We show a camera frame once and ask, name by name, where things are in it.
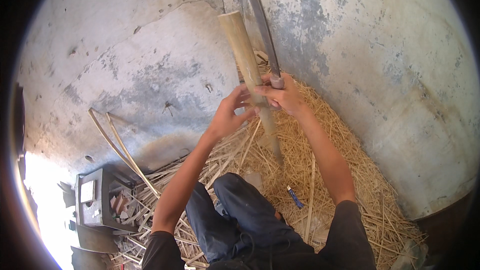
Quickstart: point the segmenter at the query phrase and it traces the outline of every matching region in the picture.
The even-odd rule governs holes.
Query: black t-shirt
[[[244,254],[239,253],[233,261],[214,262],[209,269],[375,269],[374,254],[358,206],[349,200],[337,205],[323,249],[317,254],[309,253],[308,250],[301,252],[299,248],[302,246],[304,243],[301,242],[284,249],[261,248],[255,249],[255,252],[243,250]],[[143,270],[182,270],[184,265],[177,242],[169,232],[155,231],[150,235],[143,257]]]

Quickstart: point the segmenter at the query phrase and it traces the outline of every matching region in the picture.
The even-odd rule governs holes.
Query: left hand
[[[249,108],[241,115],[236,115],[235,110],[241,107],[249,106],[243,102],[250,98],[250,92],[245,84],[241,84],[222,99],[212,122],[208,127],[208,133],[211,133],[217,140],[234,133],[243,122],[257,115],[260,112],[259,107]]]

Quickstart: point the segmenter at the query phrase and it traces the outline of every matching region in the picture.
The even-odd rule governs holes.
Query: jeans
[[[275,217],[275,208],[258,190],[235,173],[226,173],[213,183],[218,200],[229,217],[214,208],[205,187],[197,182],[185,211],[209,263],[235,258],[246,248],[268,248],[303,243],[290,226]]]

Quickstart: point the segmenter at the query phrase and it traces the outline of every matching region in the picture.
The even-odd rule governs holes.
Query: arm
[[[344,200],[355,202],[355,187],[347,162],[332,144],[314,113],[303,101],[291,76],[282,73],[282,77],[285,81],[283,90],[258,86],[255,87],[255,92],[266,96],[271,105],[281,106],[297,119],[307,136],[320,169],[320,175],[335,206]],[[262,76],[262,80],[269,81],[270,75]]]
[[[248,105],[243,101],[249,97],[246,85],[240,85],[221,101],[210,126],[160,196],[153,214],[152,233],[165,231],[173,235],[180,215],[215,144],[260,111],[258,108],[251,108],[239,116],[235,115],[235,109]]]

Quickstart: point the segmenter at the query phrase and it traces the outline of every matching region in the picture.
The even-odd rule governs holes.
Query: machete
[[[255,15],[255,19],[257,20],[258,28],[260,29],[265,50],[267,51],[270,68],[272,69],[272,76],[270,77],[272,87],[281,90],[284,87],[284,82],[283,78],[280,76],[279,61],[277,59],[277,54],[275,53],[275,47],[273,46],[272,35],[270,33],[270,29],[268,28],[267,17],[265,16],[264,8],[260,0],[250,0],[250,4]]]

